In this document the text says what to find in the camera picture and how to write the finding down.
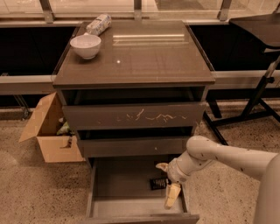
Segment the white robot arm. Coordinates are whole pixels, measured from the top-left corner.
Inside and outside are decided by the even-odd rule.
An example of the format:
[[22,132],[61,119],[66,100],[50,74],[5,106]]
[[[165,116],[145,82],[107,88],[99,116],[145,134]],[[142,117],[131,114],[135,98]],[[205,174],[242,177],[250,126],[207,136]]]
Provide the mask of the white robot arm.
[[260,181],[254,224],[280,224],[280,154],[223,145],[204,136],[190,137],[180,156],[169,163],[157,164],[171,181],[166,187],[164,207],[173,206],[181,186],[193,172],[213,161]]

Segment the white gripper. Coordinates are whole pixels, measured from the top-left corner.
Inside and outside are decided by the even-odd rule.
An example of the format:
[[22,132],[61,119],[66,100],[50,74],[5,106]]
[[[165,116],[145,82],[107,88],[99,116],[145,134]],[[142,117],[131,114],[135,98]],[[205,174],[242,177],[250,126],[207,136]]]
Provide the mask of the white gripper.
[[187,180],[187,163],[182,158],[176,157],[169,164],[158,163],[156,167],[163,172],[167,172],[169,180],[173,183],[168,185],[165,191],[164,207],[170,209],[180,194],[180,184]]

